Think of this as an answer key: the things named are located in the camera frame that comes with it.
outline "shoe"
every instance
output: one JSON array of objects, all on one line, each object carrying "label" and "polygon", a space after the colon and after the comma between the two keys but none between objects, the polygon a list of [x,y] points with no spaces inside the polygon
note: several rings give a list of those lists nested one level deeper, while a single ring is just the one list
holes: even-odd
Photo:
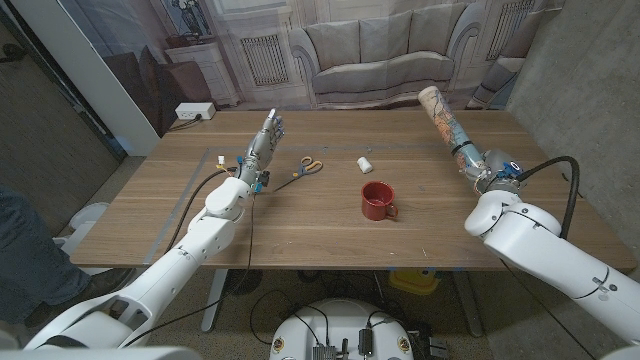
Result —
[{"label": "shoe", "polygon": [[115,291],[129,279],[135,269],[111,269],[91,276],[87,287],[75,297],[54,306],[54,310],[63,313],[70,307],[83,301],[94,299]]},{"label": "shoe", "polygon": [[28,329],[37,327],[42,325],[45,321],[49,319],[51,314],[53,313],[53,309],[50,305],[45,302],[41,302],[32,312],[24,319],[24,326]]}]

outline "yellow object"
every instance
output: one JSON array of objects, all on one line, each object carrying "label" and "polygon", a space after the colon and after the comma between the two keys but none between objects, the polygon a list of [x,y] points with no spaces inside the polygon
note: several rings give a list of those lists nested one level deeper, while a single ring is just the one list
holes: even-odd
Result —
[{"label": "yellow object", "polygon": [[389,273],[389,283],[396,289],[412,294],[429,295],[440,283],[440,277],[436,276],[435,270],[391,271]]}]

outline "jeans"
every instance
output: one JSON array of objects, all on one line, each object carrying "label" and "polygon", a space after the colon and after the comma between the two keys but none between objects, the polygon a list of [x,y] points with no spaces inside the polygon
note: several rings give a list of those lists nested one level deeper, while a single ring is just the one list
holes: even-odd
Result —
[{"label": "jeans", "polygon": [[27,199],[0,186],[0,320],[22,323],[42,302],[80,294],[90,279],[54,244]]}]

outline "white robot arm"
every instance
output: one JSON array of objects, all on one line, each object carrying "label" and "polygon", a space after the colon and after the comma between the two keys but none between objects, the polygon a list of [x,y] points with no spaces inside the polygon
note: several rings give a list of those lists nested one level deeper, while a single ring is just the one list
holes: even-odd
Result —
[{"label": "white robot arm", "polygon": [[[121,348],[142,345],[169,303],[196,269],[223,251],[235,233],[235,222],[243,205],[258,186],[260,173],[269,165],[276,145],[284,135],[282,118],[271,110],[263,128],[251,141],[236,177],[227,178],[212,191],[205,207],[189,224],[182,240],[127,287],[82,302],[51,321],[25,350],[88,347]],[[120,315],[108,315],[114,305]]]},{"label": "white robot arm", "polygon": [[554,286],[621,338],[640,345],[640,284],[563,239],[551,214],[523,203],[516,179],[520,167],[499,150],[480,155],[436,87],[418,98],[461,172],[482,195],[465,229],[501,259]]}]

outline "radiator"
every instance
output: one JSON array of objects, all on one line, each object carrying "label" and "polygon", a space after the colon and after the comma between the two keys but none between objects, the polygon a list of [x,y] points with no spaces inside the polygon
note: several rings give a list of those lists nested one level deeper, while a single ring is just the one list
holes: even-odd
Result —
[{"label": "radiator", "polygon": [[495,60],[507,45],[513,34],[520,27],[520,23],[533,8],[533,0],[518,1],[502,5],[502,12],[489,48],[487,60]]},{"label": "radiator", "polygon": [[240,42],[257,86],[289,81],[277,34],[245,38]]}]

